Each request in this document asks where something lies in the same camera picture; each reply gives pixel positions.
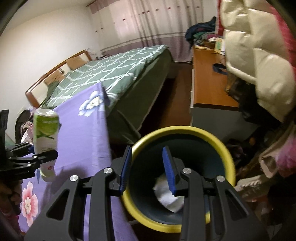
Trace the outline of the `brown pillow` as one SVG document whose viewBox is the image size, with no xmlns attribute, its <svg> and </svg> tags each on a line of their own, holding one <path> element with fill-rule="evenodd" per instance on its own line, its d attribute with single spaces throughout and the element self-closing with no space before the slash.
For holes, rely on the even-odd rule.
<svg viewBox="0 0 296 241">
<path fill-rule="evenodd" d="M 44 83 L 49 86 L 50 84 L 54 82 L 61 82 L 65 78 L 65 75 L 63 75 L 60 70 L 54 71 L 51 75 L 49 75 L 47 78 L 45 78 Z"/>
<path fill-rule="evenodd" d="M 83 65 L 87 64 L 89 61 L 83 60 L 80 56 L 69 58 L 66 60 L 66 64 L 71 70 L 76 70 Z"/>
</svg>

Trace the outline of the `wooden headboard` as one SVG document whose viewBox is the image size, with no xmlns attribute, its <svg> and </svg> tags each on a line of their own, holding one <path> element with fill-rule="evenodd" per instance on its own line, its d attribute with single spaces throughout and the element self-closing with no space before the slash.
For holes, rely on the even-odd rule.
<svg viewBox="0 0 296 241">
<path fill-rule="evenodd" d="M 65 75 L 72 71 L 71 66 L 77 66 L 78 63 L 88 63 L 91 60 L 89 52 L 87 50 L 82 50 L 41 76 L 40 79 L 25 92 L 30 105 L 34 108 L 38 108 L 46 99 L 50 84 L 62 81 Z"/>
</svg>

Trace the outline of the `red puffer jacket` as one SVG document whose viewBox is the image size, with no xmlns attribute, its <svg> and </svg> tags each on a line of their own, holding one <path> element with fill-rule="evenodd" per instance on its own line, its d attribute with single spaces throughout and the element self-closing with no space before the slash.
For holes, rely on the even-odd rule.
<svg viewBox="0 0 296 241">
<path fill-rule="evenodd" d="M 289 61 L 295 70 L 295 37 L 280 13 L 267 1 L 222 1 L 227 60 L 232 68 L 251 75 L 254 51 L 267 51 Z"/>
</svg>

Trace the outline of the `cream puffer jacket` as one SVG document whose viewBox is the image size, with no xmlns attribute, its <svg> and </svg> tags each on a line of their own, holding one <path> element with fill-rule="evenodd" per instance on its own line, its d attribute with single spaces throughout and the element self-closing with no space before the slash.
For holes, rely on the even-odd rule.
<svg viewBox="0 0 296 241">
<path fill-rule="evenodd" d="M 267 1 L 222 1 L 226 67 L 255 86 L 258 104 L 279 121 L 295 105 L 295 69 L 280 17 Z"/>
</svg>

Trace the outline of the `clothes pile on desk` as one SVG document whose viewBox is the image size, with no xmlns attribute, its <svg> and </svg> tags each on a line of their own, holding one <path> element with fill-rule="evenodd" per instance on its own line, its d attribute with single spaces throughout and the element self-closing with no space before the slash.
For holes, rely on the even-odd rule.
<svg viewBox="0 0 296 241">
<path fill-rule="evenodd" d="M 203 46 L 210 38 L 223 38 L 223 33 L 216 31 L 217 18 L 214 16 L 210 21 L 197 23 L 186 31 L 185 40 L 191 49 L 194 45 Z"/>
</svg>

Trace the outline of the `white paper towel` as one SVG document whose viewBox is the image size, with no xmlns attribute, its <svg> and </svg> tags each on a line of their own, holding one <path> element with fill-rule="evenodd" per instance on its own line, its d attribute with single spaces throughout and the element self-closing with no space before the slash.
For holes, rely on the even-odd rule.
<svg viewBox="0 0 296 241">
<path fill-rule="evenodd" d="M 173 213 L 179 212 L 184 206 L 184 196 L 175 197 L 169 190 L 168 180 L 161 175 L 153 187 L 158 202 Z"/>
</svg>

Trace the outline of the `green white drink can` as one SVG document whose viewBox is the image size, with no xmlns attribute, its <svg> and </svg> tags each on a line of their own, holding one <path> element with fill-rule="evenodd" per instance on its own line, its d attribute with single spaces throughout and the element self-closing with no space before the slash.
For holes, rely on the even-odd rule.
<svg viewBox="0 0 296 241">
<path fill-rule="evenodd" d="M 60 121 L 58 114 L 46 108 L 38 108 L 33 116 L 33 143 L 35 154 L 57 150 Z M 45 182 L 53 182 L 56 177 L 57 157 L 40 166 L 40 175 Z"/>
</svg>

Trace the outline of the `wooden desk cabinet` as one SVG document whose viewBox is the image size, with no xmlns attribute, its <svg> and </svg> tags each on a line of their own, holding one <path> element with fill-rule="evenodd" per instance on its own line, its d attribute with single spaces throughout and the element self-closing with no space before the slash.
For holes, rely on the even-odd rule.
<svg viewBox="0 0 296 241">
<path fill-rule="evenodd" d="M 227 77 L 212 68 L 215 63 L 224 64 L 224 56 L 196 47 L 192 51 L 191 126 L 206 130 L 222 141 L 248 138 L 256 125 L 243 119 L 239 103 L 225 92 Z"/>
</svg>

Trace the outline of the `right brown pillow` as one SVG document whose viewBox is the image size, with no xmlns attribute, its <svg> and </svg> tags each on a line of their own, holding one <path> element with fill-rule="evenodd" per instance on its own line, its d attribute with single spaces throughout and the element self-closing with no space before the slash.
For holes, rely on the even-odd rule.
<svg viewBox="0 0 296 241">
<path fill-rule="evenodd" d="M 89 61 L 83 60 L 80 56 L 69 58 L 66 60 L 66 64 L 71 70 L 76 70 L 83 65 L 87 64 Z"/>
</svg>

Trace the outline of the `bed with green quilt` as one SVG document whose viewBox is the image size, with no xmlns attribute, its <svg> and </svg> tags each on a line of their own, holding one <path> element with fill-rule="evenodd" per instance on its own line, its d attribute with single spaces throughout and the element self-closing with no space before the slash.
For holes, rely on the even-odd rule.
<svg viewBox="0 0 296 241">
<path fill-rule="evenodd" d="M 49 84 L 42 107 L 74 106 L 78 116 L 103 111 L 109 138 L 134 144 L 170 72 L 173 58 L 167 45 L 132 49 L 69 71 Z"/>
</svg>

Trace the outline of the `left brown pillow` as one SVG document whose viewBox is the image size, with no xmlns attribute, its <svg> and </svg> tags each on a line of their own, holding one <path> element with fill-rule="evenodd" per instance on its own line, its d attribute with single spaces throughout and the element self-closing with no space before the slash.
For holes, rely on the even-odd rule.
<svg viewBox="0 0 296 241">
<path fill-rule="evenodd" d="M 44 83 L 49 86 L 50 84 L 54 82 L 61 82 L 65 78 L 65 75 L 63 75 L 60 70 L 54 71 L 51 75 L 49 75 L 47 78 L 45 78 Z"/>
</svg>

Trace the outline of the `pink beige curtain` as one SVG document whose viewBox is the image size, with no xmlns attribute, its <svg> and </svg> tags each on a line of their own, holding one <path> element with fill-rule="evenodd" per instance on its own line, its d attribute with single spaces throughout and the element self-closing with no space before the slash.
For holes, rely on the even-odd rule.
<svg viewBox="0 0 296 241">
<path fill-rule="evenodd" d="M 192 58 L 186 31 L 218 15 L 217 1 L 93 1 L 90 10 L 102 54 L 167 45 L 176 62 Z"/>
</svg>

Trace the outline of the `purple floral tablecloth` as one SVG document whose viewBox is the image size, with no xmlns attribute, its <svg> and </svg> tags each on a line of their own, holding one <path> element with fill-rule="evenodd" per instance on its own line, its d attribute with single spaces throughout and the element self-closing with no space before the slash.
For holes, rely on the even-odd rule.
<svg viewBox="0 0 296 241">
<path fill-rule="evenodd" d="M 40 168 L 35 176 L 23 179 L 22 201 L 18 213 L 21 231 L 27 234 L 43 208 L 52 199 L 62 185 L 73 175 L 81 179 L 94 176 L 112 164 L 106 116 L 103 111 L 92 118 L 78 116 L 74 106 L 67 103 L 53 109 L 60 121 L 58 132 L 58 157 L 55 164 L 56 177 L 53 182 L 45 182 L 40 175 Z M 130 224 L 126 221 L 120 197 L 112 196 L 111 213 L 114 240 L 136 240 Z M 84 214 L 84 237 L 88 239 L 90 196 L 86 198 Z"/>
</svg>

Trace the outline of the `dark clothes pile on nightstand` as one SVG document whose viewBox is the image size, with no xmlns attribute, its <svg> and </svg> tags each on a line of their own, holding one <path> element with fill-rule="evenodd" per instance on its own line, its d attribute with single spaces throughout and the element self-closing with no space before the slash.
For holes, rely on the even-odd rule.
<svg viewBox="0 0 296 241">
<path fill-rule="evenodd" d="M 16 144 L 21 143 L 21 139 L 27 129 L 33 124 L 33 115 L 35 109 L 24 109 L 16 118 L 15 124 L 15 142 Z"/>
</svg>

